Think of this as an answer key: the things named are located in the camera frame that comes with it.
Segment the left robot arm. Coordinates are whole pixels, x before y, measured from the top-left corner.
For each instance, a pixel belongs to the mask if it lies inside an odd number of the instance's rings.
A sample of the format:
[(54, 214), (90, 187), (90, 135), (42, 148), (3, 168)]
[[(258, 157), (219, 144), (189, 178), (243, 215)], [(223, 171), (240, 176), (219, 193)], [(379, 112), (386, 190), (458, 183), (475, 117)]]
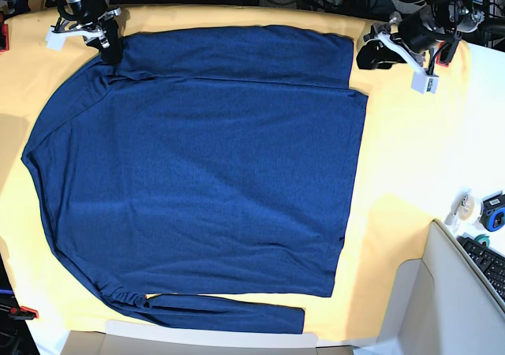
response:
[(374, 23), (363, 36), (357, 53), (359, 69), (390, 69), (394, 64), (413, 63), (426, 74), (435, 64), (449, 65), (465, 33), (477, 30), (484, 12), (474, 0), (420, 0), (416, 12), (390, 15), (385, 23)]

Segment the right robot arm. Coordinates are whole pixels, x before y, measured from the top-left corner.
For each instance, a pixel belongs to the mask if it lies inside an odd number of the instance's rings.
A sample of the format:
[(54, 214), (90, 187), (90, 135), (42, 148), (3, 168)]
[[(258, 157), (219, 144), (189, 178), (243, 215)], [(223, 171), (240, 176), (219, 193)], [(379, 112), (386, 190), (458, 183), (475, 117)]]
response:
[(116, 21), (121, 15), (119, 8), (109, 7), (107, 0), (57, 0), (57, 11), (59, 18), (46, 36), (48, 48), (61, 50), (68, 38), (81, 37), (105, 63), (121, 62), (123, 44)]

